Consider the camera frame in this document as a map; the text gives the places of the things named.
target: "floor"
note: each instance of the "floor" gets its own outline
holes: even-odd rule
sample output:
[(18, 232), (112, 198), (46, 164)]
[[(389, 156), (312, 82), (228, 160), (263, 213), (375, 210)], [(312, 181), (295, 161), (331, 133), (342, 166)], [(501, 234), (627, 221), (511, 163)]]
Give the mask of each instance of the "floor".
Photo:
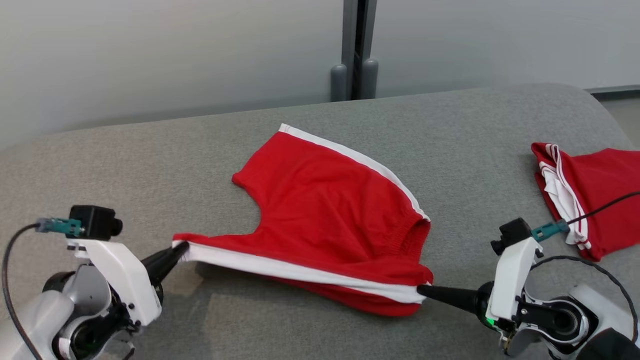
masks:
[(635, 146), (640, 148), (640, 99), (622, 99), (602, 101), (602, 105)]

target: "robotic arm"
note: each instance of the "robotic arm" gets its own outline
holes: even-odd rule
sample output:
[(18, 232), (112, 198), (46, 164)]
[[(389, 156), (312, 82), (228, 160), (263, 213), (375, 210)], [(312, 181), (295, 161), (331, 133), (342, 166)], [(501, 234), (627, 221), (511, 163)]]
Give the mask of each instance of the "robotic arm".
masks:
[[(74, 206), (70, 219), (40, 219), (36, 231), (67, 235), (67, 249), (84, 261), (75, 272), (54, 274), (42, 293), (18, 314), (42, 359), (97, 357), (111, 340), (130, 339), (162, 311), (161, 282), (189, 248), (183, 242), (139, 260), (123, 244), (109, 242), (122, 229), (112, 209)], [(16, 326), (0, 327), (0, 357), (31, 355)]]
[[(566, 223), (560, 221), (531, 231), (519, 218), (500, 227), (500, 231), (502, 239), (492, 242), (500, 255), (494, 281), (477, 291), (419, 286), (418, 292), (475, 314), (483, 325), (500, 333), (500, 347), (509, 356), (517, 356), (531, 343), (542, 341), (554, 359), (640, 359), (640, 349), (634, 344), (637, 318), (633, 307), (634, 316), (585, 284), (570, 290), (568, 296), (552, 300), (538, 300), (527, 293), (527, 276), (536, 259), (543, 257), (538, 241), (566, 231)], [(578, 258), (557, 258), (588, 263)]]

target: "red fabric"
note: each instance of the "red fabric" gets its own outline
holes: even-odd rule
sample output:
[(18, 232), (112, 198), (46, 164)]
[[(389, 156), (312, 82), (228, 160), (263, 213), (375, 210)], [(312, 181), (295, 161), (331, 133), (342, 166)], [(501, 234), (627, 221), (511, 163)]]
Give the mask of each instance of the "red fabric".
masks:
[[(429, 269), (418, 264), (430, 223), (400, 188), (369, 167), (278, 132), (232, 180), (260, 208), (255, 232), (176, 234), (174, 240), (384, 284), (433, 282)], [(410, 315), (419, 307), (340, 286), (277, 280), (380, 315)]]
[[(538, 162), (556, 167), (556, 159), (561, 159), (560, 169), (585, 213), (626, 195), (640, 191), (640, 151), (604, 149), (594, 154), (569, 156), (554, 150), (546, 143), (534, 143), (531, 150)], [(556, 220), (560, 219), (556, 207), (544, 191), (545, 182), (536, 174), (547, 205)], [(600, 261), (611, 252), (640, 243), (640, 196), (623, 200), (592, 217), (587, 218), (587, 241), (590, 249), (580, 254), (587, 259)]]

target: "black cable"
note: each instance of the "black cable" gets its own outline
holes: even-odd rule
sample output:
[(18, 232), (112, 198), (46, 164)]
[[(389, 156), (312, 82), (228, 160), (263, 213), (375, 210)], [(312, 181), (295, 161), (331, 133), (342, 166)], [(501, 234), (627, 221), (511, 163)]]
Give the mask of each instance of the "black cable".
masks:
[(535, 268), (537, 268), (538, 266), (548, 263), (549, 261), (553, 261), (553, 260), (571, 260), (571, 261), (578, 261), (579, 263), (583, 263), (585, 265), (589, 265), (593, 268), (595, 268), (596, 270), (598, 270), (599, 272), (605, 274), (609, 280), (611, 280), (611, 282), (613, 282), (615, 285), (617, 285), (620, 288), (620, 291), (622, 292), (622, 295), (625, 297), (625, 299), (627, 300), (627, 303), (629, 304), (629, 309), (631, 310), (631, 317), (633, 319), (633, 338), (631, 339), (631, 341), (633, 343), (635, 343), (638, 339), (638, 315), (636, 313), (636, 308), (634, 307), (634, 302), (631, 300), (631, 297), (629, 296), (629, 293), (627, 293), (626, 289), (624, 286), (622, 286), (622, 284), (615, 278), (615, 276), (611, 275), (610, 272), (608, 272), (607, 270), (605, 270), (604, 268), (602, 268), (600, 265), (598, 264), (594, 264), (592, 262), (590, 262), (589, 260), (585, 260), (582, 258), (576, 258), (575, 256), (568, 256), (568, 255), (558, 255), (558, 256), (551, 256), (550, 258), (544, 259), (542, 261), (540, 261), (539, 263), (533, 265), (530, 269), (533, 270)]
[(593, 210), (593, 211), (590, 211), (590, 212), (588, 212), (588, 213), (586, 213), (586, 214), (582, 215), (581, 217), (577, 217), (577, 218), (575, 218), (575, 219), (573, 219), (573, 220), (569, 220), (569, 221), (567, 221), (567, 222), (566, 222), (566, 224), (567, 224), (567, 225), (570, 225), (570, 224), (573, 224), (574, 222), (578, 222), (578, 221), (580, 221), (580, 220), (582, 220), (582, 219), (586, 219), (586, 218), (588, 218), (588, 217), (590, 217), (590, 216), (592, 216), (592, 215), (595, 215), (595, 214), (597, 214), (597, 213), (601, 212), (602, 210), (604, 210), (604, 209), (608, 208), (609, 206), (611, 206), (611, 205), (613, 205), (613, 204), (615, 204), (615, 203), (617, 203), (617, 202), (619, 202), (619, 201), (622, 201), (622, 200), (628, 199), (628, 198), (630, 198), (631, 196), (636, 196), (636, 195), (640, 195), (640, 192), (632, 192), (632, 193), (628, 193), (628, 194), (626, 194), (626, 195), (623, 195), (623, 196), (621, 196), (621, 197), (618, 197), (617, 199), (612, 200), (612, 201), (608, 202), (607, 204), (604, 204), (603, 206), (600, 206), (599, 208), (597, 208), (597, 209), (595, 209), (595, 210)]
[(22, 235), (25, 231), (29, 229), (34, 229), (38, 226), (40, 226), (40, 224), (31, 224), (23, 227), (22, 229), (18, 230), (17, 233), (13, 235), (11, 240), (9, 240), (9, 243), (6, 244), (4, 258), (2, 260), (2, 293), (4, 295), (4, 302), (6, 303), (6, 309), (9, 312), (9, 317), (13, 321), (13, 324), (15, 325), (16, 330), (18, 330), (18, 333), (22, 337), (22, 340), (24, 340), (24, 343), (27, 345), (27, 347), (29, 348), (33, 356), (35, 356), (37, 360), (42, 360), (42, 357), (38, 353), (38, 350), (29, 339), (29, 336), (27, 335), (26, 331), (24, 331), (24, 328), (20, 324), (20, 320), (18, 320), (18, 316), (15, 313), (15, 309), (13, 308), (13, 302), (11, 302), (11, 295), (9, 295), (9, 280), (8, 280), (8, 274), (7, 274), (8, 273), (7, 269), (9, 267), (9, 255), (11, 253), (11, 249), (13, 247), (13, 244), (15, 243), (15, 240), (17, 240), (18, 237)]

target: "garment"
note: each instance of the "garment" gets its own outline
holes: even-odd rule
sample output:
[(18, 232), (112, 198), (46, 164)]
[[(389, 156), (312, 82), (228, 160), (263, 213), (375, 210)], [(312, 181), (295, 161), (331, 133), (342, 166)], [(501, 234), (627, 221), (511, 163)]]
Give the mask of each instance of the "garment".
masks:
[[(569, 156), (551, 143), (534, 143), (536, 180), (556, 220), (567, 221), (640, 190), (640, 151), (604, 149)], [(608, 253), (640, 243), (640, 197), (630, 197), (569, 225), (566, 242), (582, 257), (600, 261)]]
[(418, 310), (418, 263), (430, 220), (400, 180), (345, 146), (282, 125), (236, 173), (260, 208), (252, 234), (189, 241), (184, 261), (266, 275), (357, 309), (389, 316)]

